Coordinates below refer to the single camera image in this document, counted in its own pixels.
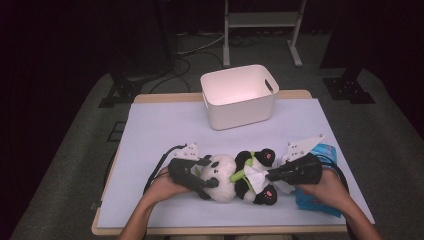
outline white paper sheet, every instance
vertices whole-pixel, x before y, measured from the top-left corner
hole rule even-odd
[[[101,206],[98,228],[122,228],[131,215],[147,178],[162,155],[175,145],[196,142],[199,155],[231,154],[271,148],[277,158],[287,143],[325,134],[322,143],[336,147],[338,165],[354,200],[374,223],[356,181],[317,99],[277,100],[269,120],[216,131],[209,126],[203,102],[133,104],[117,162]],[[165,161],[166,166],[172,154]],[[230,203],[186,193],[156,205],[149,227],[343,225],[344,218],[298,210],[293,195],[279,193],[273,206],[252,205],[237,197]]]

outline panda plush toy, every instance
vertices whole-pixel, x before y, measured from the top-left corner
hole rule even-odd
[[[229,202],[237,196],[253,204],[274,205],[277,202],[277,192],[271,184],[266,183],[261,191],[255,191],[246,176],[248,169],[254,169],[257,172],[270,169],[275,160],[273,150],[242,151],[235,159],[226,154],[214,155],[209,160],[211,162],[203,167],[200,178],[203,181],[211,179],[219,181],[217,187],[204,188],[204,191],[213,200]]]

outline white storage bin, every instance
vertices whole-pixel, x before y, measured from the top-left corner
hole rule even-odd
[[[279,86],[261,65],[204,74],[200,78],[209,123],[216,130],[271,117]]]

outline dark background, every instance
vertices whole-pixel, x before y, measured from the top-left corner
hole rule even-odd
[[[132,0],[120,2],[134,4]],[[230,9],[294,10],[298,4],[234,0]],[[168,5],[176,32],[223,28],[223,1],[181,0]],[[0,239],[12,233],[97,80],[116,62],[146,72],[163,70],[146,67],[149,52],[135,49],[139,55],[131,55],[135,45],[128,41],[135,37],[125,22],[139,19],[125,20],[123,6],[118,6],[118,1],[0,3]],[[152,8],[145,6],[135,16],[141,18],[144,11],[155,14],[156,8]],[[333,30],[321,67],[344,68],[360,62],[383,81],[424,136],[424,19],[419,9],[418,1],[345,0],[342,4],[339,0],[309,0],[301,32]],[[156,31],[151,24],[145,27]],[[165,59],[154,66],[158,64],[166,68],[169,62]]]

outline human arm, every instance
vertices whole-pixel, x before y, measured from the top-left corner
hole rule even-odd
[[[321,180],[316,185],[305,184],[297,187],[314,195],[322,203],[338,209],[358,239],[383,239],[332,170],[324,169]]]
[[[189,190],[175,184],[168,174],[168,169],[163,168],[150,188],[141,197],[127,224],[119,235],[119,240],[142,239],[147,229],[147,222],[155,205],[179,193]]]

